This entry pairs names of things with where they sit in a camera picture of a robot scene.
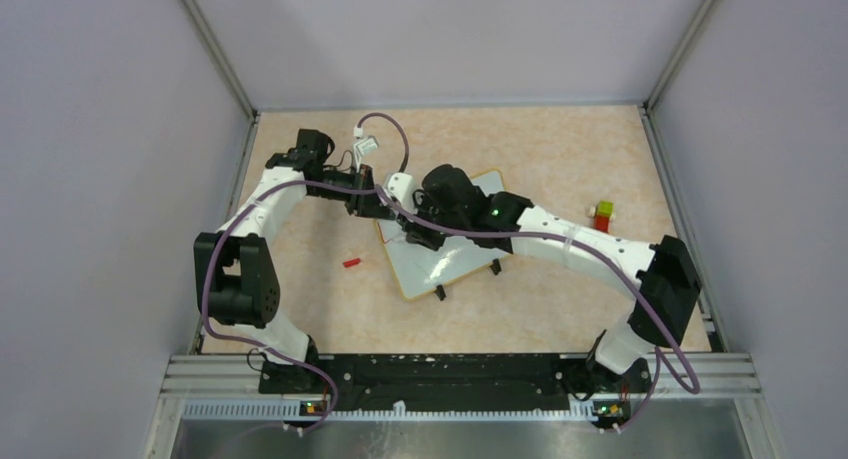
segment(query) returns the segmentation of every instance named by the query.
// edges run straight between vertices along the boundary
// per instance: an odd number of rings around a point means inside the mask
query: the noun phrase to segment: green block
[[[610,217],[612,216],[612,203],[609,201],[601,201],[598,203],[598,209],[595,212],[596,216]]]

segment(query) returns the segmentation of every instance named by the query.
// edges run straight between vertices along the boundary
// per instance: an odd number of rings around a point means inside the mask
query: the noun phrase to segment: black stand foot
[[[500,274],[500,273],[501,273],[501,271],[503,270],[503,269],[501,269],[501,260],[500,260],[500,259],[495,259],[494,261],[492,261],[492,265],[491,265],[491,266],[489,266],[489,269],[491,269],[491,270],[492,270],[492,274],[494,274],[494,275],[496,275],[496,276],[497,276],[498,274]]]

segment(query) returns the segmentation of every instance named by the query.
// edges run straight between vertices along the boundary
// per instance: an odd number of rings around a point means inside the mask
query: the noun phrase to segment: wooden tabletop
[[[366,112],[262,114],[242,201],[271,154],[294,146],[298,129],[329,134],[338,147],[328,162],[336,163]],[[508,190],[563,218],[590,225],[585,209],[604,199],[615,204],[611,233],[642,241],[674,235],[635,106],[387,112],[406,130],[407,172],[418,180],[445,163],[469,175],[497,168]],[[402,159],[400,136],[379,118],[365,126],[380,143],[365,162],[382,182]],[[435,295],[405,301],[373,221],[350,217],[341,203],[318,198],[295,208],[271,252],[280,310],[321,352],[585,352],[604,328],[633,309],[633,300],[611,287],[527,257],[504,259],[497,277],[483,271],[449,285],[444,302]],[[342,266],[356,257],[359,265]],[[683,346],[709,350],[697,308]],[[247,349],[209,338],[204,345],[205,352]]]

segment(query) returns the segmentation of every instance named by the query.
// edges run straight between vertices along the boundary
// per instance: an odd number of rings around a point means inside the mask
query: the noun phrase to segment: gray floor
[[[185,421],[173,459],[208,458],[748,458],[732,401],[660,401],[621,436],[562,423],[337,422],[299,439],[269,428],[219,451],[257,425]]]

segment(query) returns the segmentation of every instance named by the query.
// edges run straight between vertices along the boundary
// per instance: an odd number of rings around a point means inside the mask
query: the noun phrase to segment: white panel
[[[139,457],[246,119],[177,0],[0,24],[0,455]]]
[[[750,350],[788,457],[844,457],[846,0],[723,0],[660,133],[730,345]]]
[[[701,0],[198,0],[262,108],[641,101]]]

